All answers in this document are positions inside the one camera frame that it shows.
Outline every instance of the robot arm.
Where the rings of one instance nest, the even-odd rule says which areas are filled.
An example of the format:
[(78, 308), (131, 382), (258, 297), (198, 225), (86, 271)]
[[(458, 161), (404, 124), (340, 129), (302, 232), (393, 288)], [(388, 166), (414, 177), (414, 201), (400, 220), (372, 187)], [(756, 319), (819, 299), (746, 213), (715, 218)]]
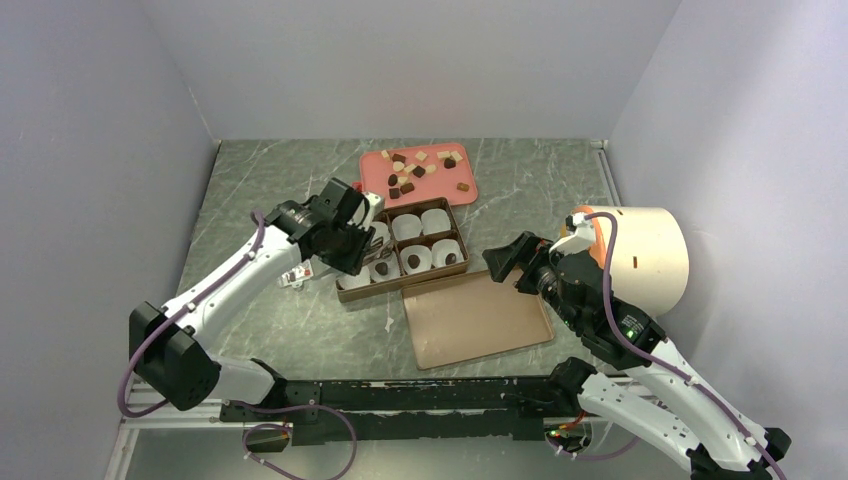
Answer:
[[(594, 215), (612, 217), (610, 265), (616, 219)], [(506, 247), (485, 251), (492, 279), (501, 282), (520, 267), (519, 292), (541, 295), (593, 355), (642, 383), (674, 413), (613, 392), (609, 379), (574, 358), (557, 367), (551, 383), (572, 404), (619, 423), (670, 455), (693, 478), (771, 478), (765, 468), (776, 467), (789, 437), (729, 406), (648, 314), (612, 296), (609, 270), (587, 251), (598, 238), (591, 218), (582, 213), (569, 217), (572, 233), (556, 243), (524, 232)]]
[(304, 204), (288, 201), (265, 219), (254, 216), (257, 231), (247, 243), (161, 309), (149, 303), (137, 307), (130, 315), (130, 369), (118, 392), (122, 413), (137, 417), (152, 411), (126, 407), (131, 371), (179, 410), (209, 396), (280, 404), (286, 381), (273, 369), (255, 359), (208, 355), (206, 349), (236, 312), (303, 260), (315, 255), (331, 268), (358, 273), (374, 249), (370, 224), (382, 208), (382, 197), (363, 195), (333, 179)]

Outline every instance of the empty brown tray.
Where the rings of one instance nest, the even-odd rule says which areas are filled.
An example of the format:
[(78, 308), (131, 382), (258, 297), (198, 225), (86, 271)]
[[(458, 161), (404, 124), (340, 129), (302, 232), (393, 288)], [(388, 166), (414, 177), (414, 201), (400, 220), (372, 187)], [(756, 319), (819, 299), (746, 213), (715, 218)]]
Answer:
[(538, 295), (518, 293), (488, 271), (454, 275), (401, 290), (418, 368), (440, 367), (554, 338)]

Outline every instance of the white wall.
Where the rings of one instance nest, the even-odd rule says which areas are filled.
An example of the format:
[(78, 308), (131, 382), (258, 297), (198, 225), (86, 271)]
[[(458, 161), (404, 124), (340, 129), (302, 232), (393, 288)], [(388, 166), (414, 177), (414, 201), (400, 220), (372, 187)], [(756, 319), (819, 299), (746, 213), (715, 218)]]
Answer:
[(215, 147), (136, 2), (0, 14), (0, 478), (103, 478), (127, 317), (175, 291)]
[(615, 127), (628, 205), (674, 213), (692, 270), (661, 319), (791, 479), (848, 471), (848, 4), (686, 0)]
[(144, 0), (218, 138), (607, 138), (680, 0)]

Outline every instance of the tabletop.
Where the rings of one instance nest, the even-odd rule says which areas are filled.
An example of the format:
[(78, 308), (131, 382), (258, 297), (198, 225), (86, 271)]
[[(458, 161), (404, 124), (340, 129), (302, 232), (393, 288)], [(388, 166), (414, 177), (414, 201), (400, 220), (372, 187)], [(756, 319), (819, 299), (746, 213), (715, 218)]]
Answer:
[[(609, 204), (587, 140), (352, 139), (225, 141), (213, 168), (180, 282), (180, 292), (208, 275), (253, 233), (253, 208), (302, 202), (327, 181), (359, 178), (359, 158), (372, 150), (459, 142), (479, 189), (454, 207), (470, 254), (469, 271), (485, 269), (481, 253), (524, 230), (557, 238), (577, 205)], [(430, 370), (416, 366), (400, 292), (341, 304), (332, 275), (295, 290), (271, 285), (240, 312), (211, 351), (259, 358), (291, 380), (409, 379), (547, 375), (576, 356), (598, 364), (549, 311), (547, 343)]]

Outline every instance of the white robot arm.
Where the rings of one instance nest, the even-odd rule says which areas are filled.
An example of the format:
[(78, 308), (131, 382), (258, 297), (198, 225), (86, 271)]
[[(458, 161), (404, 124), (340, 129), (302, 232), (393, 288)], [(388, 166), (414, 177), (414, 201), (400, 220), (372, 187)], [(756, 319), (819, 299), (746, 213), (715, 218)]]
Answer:
[(267, 217), (254, 214), (256, 233), (205, 279), (161, 308), (143, 303), (130, 315), (130, 367), (118, 406), (128, 417), (125, 395), (131, 372), (167, 402), (187, 410), (207, 397), (262, 405), (280, 377), (259, 360), (206, 354), (233, 315), (274, 279), (316, 255), (328, 266), (356, 274), (375, 248), (374, 216), (383, 198), (361, 194), (332, 179), (304, 204), (288, 201)]

